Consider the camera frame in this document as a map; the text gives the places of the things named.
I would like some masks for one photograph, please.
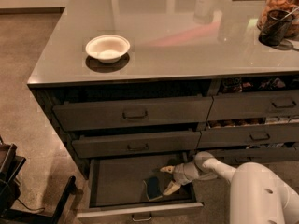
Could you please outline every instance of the white bowl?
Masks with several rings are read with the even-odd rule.
[[[118,35],[101,35],[86,45],[86,52],[102,63],[115,63],[128,52],[130,43]]]

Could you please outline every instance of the black cord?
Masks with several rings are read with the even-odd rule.
[[[19,198],[17,199],[20,204],[22,204],[26,209],[28,209],[29,211],[31,212],[36,212],[34,214],[38,214],[38,213],[41,213],[43,211],[45,211],[45,207],[41,207],[41,208],[37,208],[37,209],[33,209],[33,208],[29,208],[25,203],[23,203]]]

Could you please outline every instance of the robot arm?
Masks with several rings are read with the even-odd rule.
[[[245,163],[238,168],[199,152],[192,162],[161,169],[173,175],[164,191],[170,195],[181,185],[193,180],[221,177],[231,185],[231,224],[298,224],[299,195],[277,175],[258,163]]]

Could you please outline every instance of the countertop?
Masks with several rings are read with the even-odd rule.
[[[29,87],[220,78],[299,72],[299,42],[274,49],[258,40],[264,1],[70,0],[28,80]],[[90,59],[86,44],[122,35],[118,63]]]

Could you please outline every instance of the black chair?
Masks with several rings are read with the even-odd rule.
[[[70,176],[65,185],[64,192],[55,208],[53,216],[33,214],[11,209],[11,206],[19,198],[19,185],[15,178],[26,162],[24,157],[16,156],[15,145],[6,145],[0,136],[0,224],[56,224],[58,223],[69,194],[75,194],[77,188],[76,178]]]

